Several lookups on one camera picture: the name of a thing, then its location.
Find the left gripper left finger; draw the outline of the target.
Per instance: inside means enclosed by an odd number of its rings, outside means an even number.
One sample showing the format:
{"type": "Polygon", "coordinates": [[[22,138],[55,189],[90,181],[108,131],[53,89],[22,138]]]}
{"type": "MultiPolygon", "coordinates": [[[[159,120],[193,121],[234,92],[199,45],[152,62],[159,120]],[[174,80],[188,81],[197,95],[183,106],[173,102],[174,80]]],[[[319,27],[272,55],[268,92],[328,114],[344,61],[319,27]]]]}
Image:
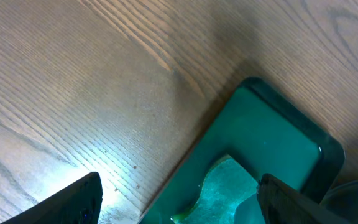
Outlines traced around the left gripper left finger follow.
{"type": "Polygon", "coordinates": [[[97,224],[102,200],[99,173],[90,172],[2,224],[97,224]]]}

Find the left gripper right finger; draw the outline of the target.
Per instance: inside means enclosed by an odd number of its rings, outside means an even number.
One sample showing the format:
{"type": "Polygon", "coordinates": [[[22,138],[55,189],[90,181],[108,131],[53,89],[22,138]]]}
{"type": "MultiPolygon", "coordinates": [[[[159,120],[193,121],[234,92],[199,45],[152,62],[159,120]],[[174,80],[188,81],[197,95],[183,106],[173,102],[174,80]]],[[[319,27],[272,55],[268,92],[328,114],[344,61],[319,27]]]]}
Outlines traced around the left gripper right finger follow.
{"type": "Polygon", "coordinates": [[[304,195],[265,173],[258,185],[257,200],[266,223],[348,223],[349,221],[322,207],[318,202],[328,189],[334,173],[312,173],[304,186],[304,195]]]}

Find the green wavy sponge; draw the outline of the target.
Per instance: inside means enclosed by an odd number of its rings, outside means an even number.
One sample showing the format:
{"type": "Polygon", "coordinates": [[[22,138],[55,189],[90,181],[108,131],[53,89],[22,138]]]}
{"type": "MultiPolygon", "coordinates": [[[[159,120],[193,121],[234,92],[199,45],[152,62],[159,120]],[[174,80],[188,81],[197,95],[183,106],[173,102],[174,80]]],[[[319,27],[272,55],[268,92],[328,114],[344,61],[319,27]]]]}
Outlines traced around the green wavy sponge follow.
{"type": "Polygon", "coordinates": [[[171,220],[189,224],[264,223],[257,186],[257,181],[226,154],[207,172],[195,204],[171,220]]]}

